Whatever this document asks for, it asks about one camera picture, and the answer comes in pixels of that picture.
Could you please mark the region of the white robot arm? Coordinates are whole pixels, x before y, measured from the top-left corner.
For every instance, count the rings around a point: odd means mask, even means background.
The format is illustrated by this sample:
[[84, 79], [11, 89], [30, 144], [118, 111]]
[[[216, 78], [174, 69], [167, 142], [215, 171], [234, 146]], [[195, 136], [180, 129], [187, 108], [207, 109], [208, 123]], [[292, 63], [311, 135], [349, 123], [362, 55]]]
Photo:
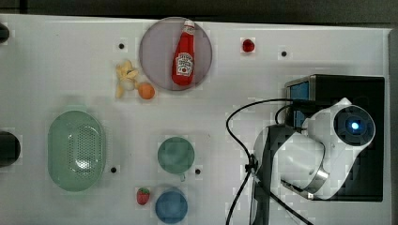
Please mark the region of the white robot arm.
[[253, 147], [257, 167], [250, 225], [268, 225], [270, 201], [279, 199], [279, 185], [306, 200], [329, 200], [375, 133], [372, 116], [345, 97], [305, 119], [301, 127], [265, 127]]

